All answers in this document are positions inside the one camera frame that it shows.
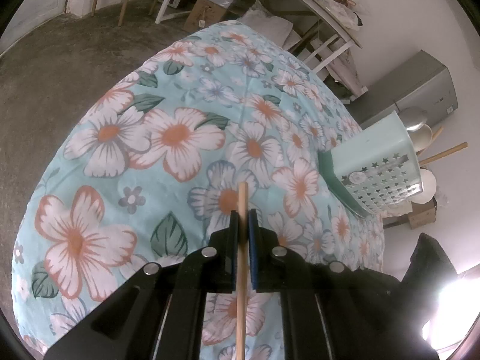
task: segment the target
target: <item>metal rivet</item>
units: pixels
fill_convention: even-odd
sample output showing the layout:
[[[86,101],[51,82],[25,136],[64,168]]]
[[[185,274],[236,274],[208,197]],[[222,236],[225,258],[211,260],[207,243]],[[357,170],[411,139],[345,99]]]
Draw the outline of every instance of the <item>metal rivet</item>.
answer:
[[[272,249],[272,254],[275,257],[283,257],[287,254],[287,249],[285,249],[283,246],[275,246]]]
[[[345,266],[340,261],[333,261],[328,265],[328,267],[336,274],[340,274],[345,270]]]
[[[203,257],[213,257],[217,254],[217,249],[212,246],[207,246],[202,249]]]
[[[155,264],[154,262],[149,262],[146,266],[143,267],[143,271],[147,275],[155,275],[159,271],[159,266],[158,264]]]

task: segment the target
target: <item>wooden handle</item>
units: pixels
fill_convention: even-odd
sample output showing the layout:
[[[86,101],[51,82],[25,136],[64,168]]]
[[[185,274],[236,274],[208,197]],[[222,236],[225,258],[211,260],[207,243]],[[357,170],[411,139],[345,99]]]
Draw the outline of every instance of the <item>wooden handle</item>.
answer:
[[[247,218],[248,184],[238,185],[238,228],[237,250],[237,360],[245,360],[245,335],[247,327]]]
[[[431,140],[428,146],[425,149],[419,150],[419,152],[417,153],[417,156],[421,155],[425,150],[427,150],[428,147],[435,141],[435,139],[437,139],[438,136],[442,133],[442,131],[443,131],[443,126],[440,126],[440,128],[436,130],[436,132],[431,136]]]
[[[439,160],[440,158],[443,158],[443,157],[447,157],[448,155],[453,154],[453,153],[455,153],[459,150],[465,149],[465,147],[468,147],[468,146],[469,146],[468,142],[463,142],[463,143],[461,143],[461,144],[459,144],[455,147],[452,147],[451,149],[448,149],[448,150],[445,150],[441,153],[433,155],[432,157],[428,157],[428,158],[420,161],[418,164],[421,167],[423,167],[424,165],[429,164],[430,162]]]

